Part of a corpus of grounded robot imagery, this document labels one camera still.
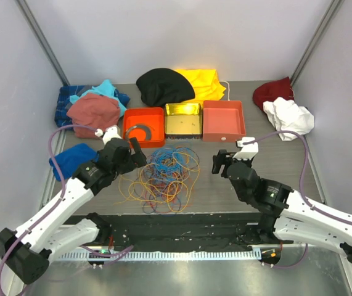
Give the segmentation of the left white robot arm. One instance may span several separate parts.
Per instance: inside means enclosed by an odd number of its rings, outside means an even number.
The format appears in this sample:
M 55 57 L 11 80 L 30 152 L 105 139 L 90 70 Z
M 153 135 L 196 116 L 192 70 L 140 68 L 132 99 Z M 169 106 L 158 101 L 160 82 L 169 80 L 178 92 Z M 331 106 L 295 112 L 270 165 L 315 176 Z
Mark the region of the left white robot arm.
M 105 245 L 110 223 L 90 213 L 74 226 L 58 228 L 82 205 L 120 175 L 145 166 L 146 156 L 136 138 L 113 138 L 88 162 L 82 163 L 64 188 L 40 211 L 16 230 L 0 232 L 0 257 L 26 285 L 34 283 L 61 255 L 93 242 Z

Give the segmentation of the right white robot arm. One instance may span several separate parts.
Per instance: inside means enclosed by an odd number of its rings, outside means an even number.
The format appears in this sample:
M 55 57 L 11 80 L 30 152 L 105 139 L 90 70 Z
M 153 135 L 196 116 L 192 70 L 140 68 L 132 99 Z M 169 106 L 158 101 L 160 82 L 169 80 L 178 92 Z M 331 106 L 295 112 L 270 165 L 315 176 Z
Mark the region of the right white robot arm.
M 315 245 L 343 255 L 352 264 L 352 214 L 303 197 L 280 182 L 261 178 L 250 158 L 219 150 L 211 172 L 227 178 L 239 201 L 262 214 L 260 241 L 292 241 Z

